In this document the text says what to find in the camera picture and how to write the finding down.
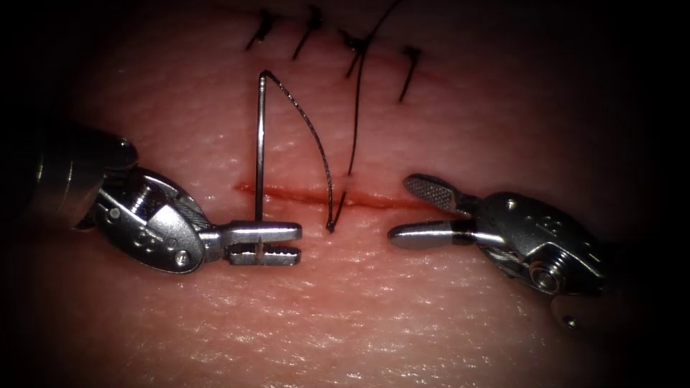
skin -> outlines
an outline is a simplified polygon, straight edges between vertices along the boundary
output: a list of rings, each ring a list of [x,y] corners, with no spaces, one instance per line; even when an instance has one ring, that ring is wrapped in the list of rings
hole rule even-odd
[[[139,164],[183,186],[212,222],[251,219],[257,77],[269,69],[314,123],[335,198],[349,190],[336,232],[324,228],[316,145],[271,84],[264,219],[303,226],[293,243],[302,262],[220,261],[178,276],[136,263],[97,233],[25,237],[10,252],[31,264],[13,264],[17,280],[6,287],[29,285],[11,324],[22,343],[17,357],[32,357],[35,379],[75,387],[537,387],[622,378],[624,348],[564,333],[548,301],[502,276],[475,247],[403,251],[386,240],[395,225],[452,218],[405,192],[401,180],[413,172],[473,195],[539,198],[604,241],[646,232],[654,215],[640,206],[652,197],[637,85],[601,31],[576,28],[595,22],[586,12],[403,2],[366,57],[347,178],[355,76],[344,74],[354,53],[336,29],[363,37],[388,3],[317,3],[324,28],[294,62],[303,5],[262,3],[282,19],[245,52],[258,7],[237,3],[128,9],[69,78],[59,110],[130,139]],[[44,37],[40,47],[53,41],[60,38]],[[403,45],[423,54],[398,103],[409,66]],[[60,67],[59,55],[41,53]]]

